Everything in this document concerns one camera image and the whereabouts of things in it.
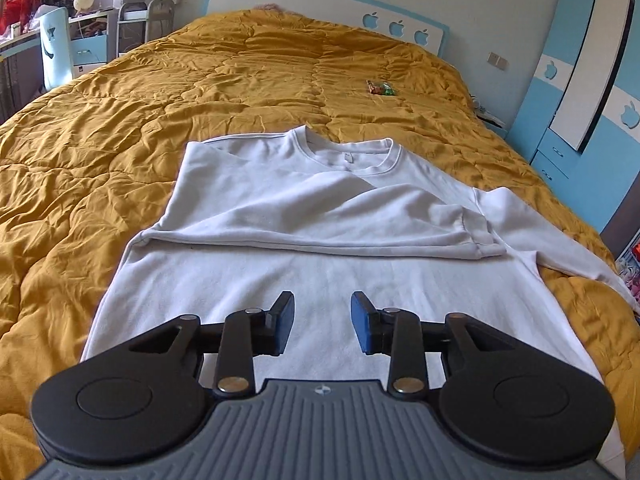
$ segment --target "gray ribbed panel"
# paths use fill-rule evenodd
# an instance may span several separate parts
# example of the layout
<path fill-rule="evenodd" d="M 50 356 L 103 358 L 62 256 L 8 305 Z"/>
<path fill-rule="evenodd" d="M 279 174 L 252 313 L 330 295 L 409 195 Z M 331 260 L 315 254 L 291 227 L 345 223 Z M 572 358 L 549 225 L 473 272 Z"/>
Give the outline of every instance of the gray ribbed panel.
<path fill-rule="evenodd" d="M 423 405 L 377 381 L 270 381 L 223 402 L 182 448 L 145 465 L 83 470 L 49 462 L 36 480 L 609 480 L 595 462 L 562 472 L 501 469 L 467 454 Z"/>

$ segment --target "white wall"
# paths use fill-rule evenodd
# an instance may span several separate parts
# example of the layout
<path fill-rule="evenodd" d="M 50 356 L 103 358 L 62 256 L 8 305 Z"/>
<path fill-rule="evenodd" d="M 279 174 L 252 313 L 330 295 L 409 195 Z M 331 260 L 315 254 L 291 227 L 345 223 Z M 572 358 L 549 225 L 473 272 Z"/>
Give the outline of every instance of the white wall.
<path fill-rule="evenodd" d="M 558 0 L 381 0 L 450 27 L 444 59 L 460 70 L 472 94 L 511 124 L 540 58 Z M 200 16 L 203 0 L 176 9 L 181 27 Z M 490 52 L 506 58 L 505 72 L 486 62 Z"/>

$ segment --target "shirt sleeve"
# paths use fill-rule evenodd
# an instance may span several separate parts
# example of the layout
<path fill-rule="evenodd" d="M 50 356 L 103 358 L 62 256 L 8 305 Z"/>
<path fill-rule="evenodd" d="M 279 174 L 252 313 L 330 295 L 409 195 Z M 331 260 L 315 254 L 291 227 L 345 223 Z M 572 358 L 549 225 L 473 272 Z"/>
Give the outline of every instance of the shirt sleeve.
<path fill-rule="evenodd" d="M 640 307 L 622 279 L 590 250 L 569 238 L 511 190 L 474 190 L 480 212 L 495 235 L 515 251 L 534 251 L 539 265 L 609 285 L 631 308 Z"/>

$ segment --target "crew neckline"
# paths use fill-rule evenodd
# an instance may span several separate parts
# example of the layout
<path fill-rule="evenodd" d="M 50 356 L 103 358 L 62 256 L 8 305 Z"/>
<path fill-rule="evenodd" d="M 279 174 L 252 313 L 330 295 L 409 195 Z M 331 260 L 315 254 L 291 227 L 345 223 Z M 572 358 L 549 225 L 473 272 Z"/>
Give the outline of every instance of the crew neckline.
<path fill-rule="evenodd" d="M 305 155 L 307 158 L 310 158 L 316 164 L 319 164 L 320 166 L 327 168 L 328 170 L 345 171 L 347 173 L 358 175 L 380 174 L 392 170 L 398 163 L 400 154 L 402 152 L 402 146 L 388 137 L 381 140 L 363 140 L 362 142 L 344 142 L 342 144 L 338 144 L 319 136 L 306 126 L 299 126 L 297 128 L 294 128 L 293 130 L 290 130 L 289 135 L 292 137 L 295 147 L 299 149 L 300 152 L 303 153 L 303 155 Z M 386 153 L 386 157 L 382 162 L 380 162 L 380 164 L 377 164 L 376 166 L 369 166 L 368 168 L 362 168 L 360 170 L 349 170 L 348 168 L 340 168 L 338 166 L 329 166 L 328 164 L 325 164 L 322 159 L 319 158 L 317 154 L 313 152 L 313 150 L 311 150 L 311 148 L 309 147 L 309 142 L 320 148 L 332 150 L 334 152 L 377 154 Z"/>

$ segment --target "headboard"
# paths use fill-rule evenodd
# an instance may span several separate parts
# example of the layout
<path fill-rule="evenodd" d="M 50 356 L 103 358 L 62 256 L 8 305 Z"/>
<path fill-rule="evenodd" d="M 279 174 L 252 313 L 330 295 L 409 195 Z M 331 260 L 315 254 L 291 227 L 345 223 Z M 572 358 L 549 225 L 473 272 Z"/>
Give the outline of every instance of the headboard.
<path fill-rule="evenodd" d="M 205 0 L 204 14 L 277 4 L 314 20 L 368 28 L 397 40 L 415 43 L 440 56 L 449 27 L 376 0 Z"/>

